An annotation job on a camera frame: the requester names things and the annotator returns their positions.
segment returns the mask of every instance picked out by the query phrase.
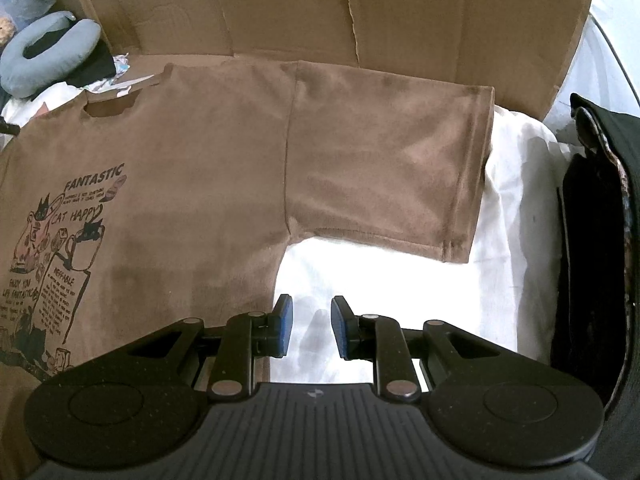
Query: gray neck pillow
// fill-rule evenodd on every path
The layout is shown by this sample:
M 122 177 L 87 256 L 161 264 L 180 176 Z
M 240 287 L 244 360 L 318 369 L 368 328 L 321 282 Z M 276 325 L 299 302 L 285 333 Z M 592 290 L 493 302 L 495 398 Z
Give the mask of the gray neck pillow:
M 60 40 L 31 59 L 24 49 L 47 32 L 69 28 L 75 17 L 61 10 L 48 14 L 20 31 L 0 57 L 0 86 L 14 97 L 29 97 L 51 83 L 64 79 L 92 53 L 100 39 L 100 25 L 80 20 Z

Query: torn cardboard edge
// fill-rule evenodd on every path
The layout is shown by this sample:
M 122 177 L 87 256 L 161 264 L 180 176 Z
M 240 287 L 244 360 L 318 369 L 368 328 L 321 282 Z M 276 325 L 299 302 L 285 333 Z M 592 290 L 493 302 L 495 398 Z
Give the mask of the torn cardboard edge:
M 212 55 L 359 66 L 494 86 L 497 104 L 541 120 L 569 69 L 590 2 L 58 0 L 58 9 L 94 19 L 114 54 L 141 62 Z

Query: cardboard box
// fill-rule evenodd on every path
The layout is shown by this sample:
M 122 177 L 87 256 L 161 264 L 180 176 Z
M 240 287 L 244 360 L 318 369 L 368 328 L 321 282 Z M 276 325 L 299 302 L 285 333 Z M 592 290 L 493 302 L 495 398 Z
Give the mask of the cardboard box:
M 489 85 L 497 104 L 540 120 L 564 81 L 590 2 L 58 1 L 98 21 L 114 53 L 305 59 Z

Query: travel pillow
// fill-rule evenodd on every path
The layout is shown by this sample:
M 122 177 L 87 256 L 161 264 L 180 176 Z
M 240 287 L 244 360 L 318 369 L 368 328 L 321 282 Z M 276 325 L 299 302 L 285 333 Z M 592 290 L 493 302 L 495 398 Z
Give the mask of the travel pillow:
M 0 57 L 0 86 L 14 97 L 29 97 L 51 83 L 64 79 L 92 53 L 100 39 L 100 25 L 80 20 L 52 47 L 26 59 L 24 50 L 48 32 L 63 30 L 76 19 L 61 10 L 43 16 L 20 31 Z

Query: ribbed gray surface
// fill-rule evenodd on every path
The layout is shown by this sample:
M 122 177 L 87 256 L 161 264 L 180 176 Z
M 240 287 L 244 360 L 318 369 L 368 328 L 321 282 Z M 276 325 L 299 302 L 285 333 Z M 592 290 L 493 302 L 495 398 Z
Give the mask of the ribbed gray surface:
M 187 444 L 145 466 L 80 472 L 47 462 L 32 480 L 489 480 L 517 474 L 458 455 L 415 406 L 389 404 L 369 384 L 262 384 L 219 404 Z M 530 480 L 603 480 L 584 464 Z

